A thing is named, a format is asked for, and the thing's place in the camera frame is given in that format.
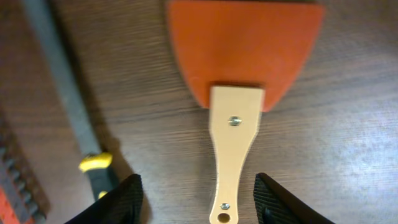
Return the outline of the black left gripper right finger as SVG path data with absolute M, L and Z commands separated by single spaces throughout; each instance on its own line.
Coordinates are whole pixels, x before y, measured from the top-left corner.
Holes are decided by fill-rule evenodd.
M 260 224 L 333 224 L 265 173 L 256 174 L 253 197 Z

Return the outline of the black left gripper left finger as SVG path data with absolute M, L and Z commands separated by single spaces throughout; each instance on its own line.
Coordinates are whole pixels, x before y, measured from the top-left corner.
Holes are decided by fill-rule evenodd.
M 141 176 L 132 174 L 65 224 L 140 224 L 143 198 Z

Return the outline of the metal file black yellow handle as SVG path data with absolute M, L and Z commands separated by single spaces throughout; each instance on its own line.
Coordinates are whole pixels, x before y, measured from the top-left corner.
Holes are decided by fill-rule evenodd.
M 111 168 L 113 155 L 100 145 L 49 2 L 23 0 L 22 3 L 40 42 L 60 101 L 83 154 L 78 168 L 89 179 L 94 199 L 99 200 L 119 184 Z

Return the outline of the orange scraper wooden handle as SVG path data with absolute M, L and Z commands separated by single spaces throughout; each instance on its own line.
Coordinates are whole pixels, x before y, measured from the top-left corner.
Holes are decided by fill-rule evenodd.
M 216 187 L 210 223 L 237 223 L 239 181 L 258 134 L 308 60 L 325 9 L 317 2 L 169 1 L 176 63 L 209 111 Z

